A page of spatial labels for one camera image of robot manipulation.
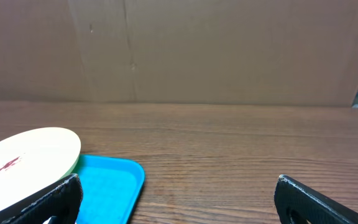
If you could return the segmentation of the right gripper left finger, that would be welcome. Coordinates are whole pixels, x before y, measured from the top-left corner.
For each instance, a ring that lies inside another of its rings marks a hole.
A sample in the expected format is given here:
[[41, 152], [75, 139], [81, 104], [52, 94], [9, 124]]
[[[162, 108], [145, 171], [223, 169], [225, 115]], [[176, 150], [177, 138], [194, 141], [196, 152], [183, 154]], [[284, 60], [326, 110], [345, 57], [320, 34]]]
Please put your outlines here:
[[76, 173], [0, 210], [0, 224], [75, 224], [83, 199]]

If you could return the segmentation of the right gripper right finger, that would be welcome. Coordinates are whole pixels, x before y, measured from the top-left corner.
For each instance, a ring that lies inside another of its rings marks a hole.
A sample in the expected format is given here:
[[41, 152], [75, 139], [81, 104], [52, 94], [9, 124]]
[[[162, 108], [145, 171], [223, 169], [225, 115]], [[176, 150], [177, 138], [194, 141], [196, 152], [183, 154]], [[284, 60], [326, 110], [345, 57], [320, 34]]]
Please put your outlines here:
[[358, 224], [357, 212], [287, 175], [278, 177], [274, 203], [282, 224]]

